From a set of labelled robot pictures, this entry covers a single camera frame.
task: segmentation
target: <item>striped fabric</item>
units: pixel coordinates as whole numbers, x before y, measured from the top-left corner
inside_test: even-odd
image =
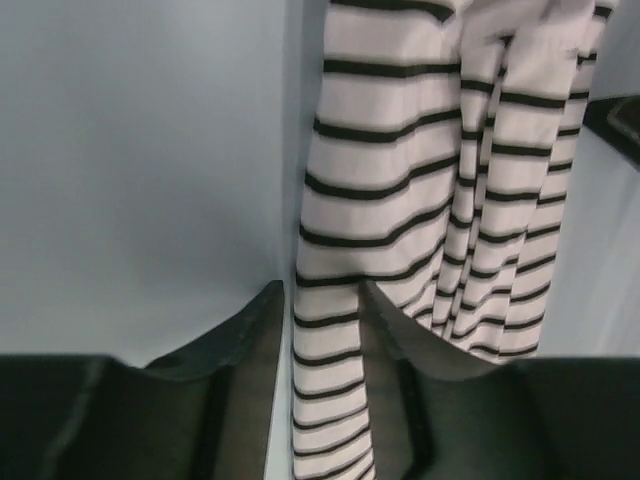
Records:
[[[331,2],[296,275],[296,479],[376,478],[358,281],[473,355],[535,353],[614,3]]]

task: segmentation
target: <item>striped shirt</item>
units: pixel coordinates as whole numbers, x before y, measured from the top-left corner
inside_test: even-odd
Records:
[[[470,354],[535,353],[614,3],[330,3],[296,272],[296,479],[376,475],[359,281]]]

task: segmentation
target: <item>striped cloth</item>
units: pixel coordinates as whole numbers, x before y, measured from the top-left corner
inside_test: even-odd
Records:
[[[614,3],[330,3],[296,274],[297,479],[376,478],[360,280],[473,355],[535,353]]]

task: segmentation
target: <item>black object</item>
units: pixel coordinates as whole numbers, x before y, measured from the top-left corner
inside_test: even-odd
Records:
[[[638,478],[640,359],[526,359],[499,367],[417,325],[375,284],[362,283],[359,295],[379,480]],[[390,370],[383,358],[396,365],[386,403],[369,392],[370,378]],[[390,421],[398,398],[404,415]],[[381,448],[389,438],[412,455],[393,462],[388,446]]]
[[[640,168],[640,97],[615,97],[589,102],[585,126]]]
[[[262,480],[284,293],[146,369],[98,356],[0,357],[0,478]]]

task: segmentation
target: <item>black and white striped cloth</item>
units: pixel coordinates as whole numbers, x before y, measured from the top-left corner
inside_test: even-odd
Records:
[[[296,479],[376,477],[358,281],[473,355],[535,353],[614,3],[330,3],[297,261]]]

